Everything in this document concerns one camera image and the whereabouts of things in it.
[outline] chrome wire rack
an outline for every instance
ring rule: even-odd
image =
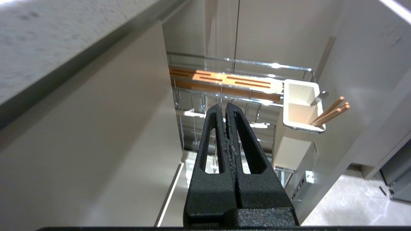
[[[201,55],[167,52],[169,67],[187,68],[223,74],[234,74],[251,76],[255,78],[272,78],[284,82],[286,79],[316,82],[312,68],[281,65],[278,63],[256,62],[232,58],[220,58]],[[175,111],[180,132],[182,148],[197,151],[201,139],[204,119],[207,109],[212,105],[219,104],[222,110],[228,102],[239,106],[245,113],[250,126],[264,149],[267,158],[272,162],[274,137],[277,119],[282,105],[282,92],[279,101],[271,101],[252,97],[256,90],[247,88],[250,92],[248,97],[226,94],[223,86],[215,83],[202,82],[202,84],[219,86],[219,92],[208,92],[178,87],[176,81],[179,79],[171,77],[171,85],[174,93]],[[217,165],[215,133],[212,131],[209,143],[209,155],[213,156],[211,165]],[[292,176],[293,171],[287,169],[275,169],[285,186]]]

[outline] kitchen cabinet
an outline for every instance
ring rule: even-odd
[[[0,132],[1,230],[154,225],[182,156],[163,38],[129,34]]]
[[[350,111],[331,121],[327,130],[315,137],[313,150],[317,152],[288,185],[287,191],[292,193],[306,170],[314,174],[313,185],[306,187],[303,198],[295,202],[301,222],[350,164],[362,164],[364,177],[372,177],[409,133],[411,46],[406,38],[411,27],[404,15],[383,1],[213,0],[206,3],[205,12],[202,20],[206,44],[199,47],[206,51],[189,47],[169,51],[278,62],[311,67],[315,72],[323,68],[318,84],[330,93],[323,105],[330,106],[340,96],[351,105]],[[217,63],[217,71],[222,71],[219,67],[231,65]],[[241,64],[235,69],[267,71]],[[280,69],[271,74],[302,77]],[[189,103],[190,97],[182,96],[181,104],[188,105],[186,109],[191,108]],[[255,115],[255,110],[251,109],[250,115]],[[269,123],[275,124],[277,116],[278,111],[270,113],[273,121]]]

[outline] white utensil holder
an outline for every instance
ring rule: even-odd
[[[297,170],[315,136],[326,130],[325,125],[310,125],[323,112],[321,102],[310,106],[319,93],[316,83],[284,81],[284,107],[275,133],[274,167]]]

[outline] marble floor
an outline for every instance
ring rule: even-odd
[[[390,200],[389,195],[379,173],[364,180],[360,171],[347,169],[301,225],[411,226],[411,203]]]

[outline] gray countertop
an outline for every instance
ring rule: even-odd
[[[0,104],[158,1],[2,1]]]

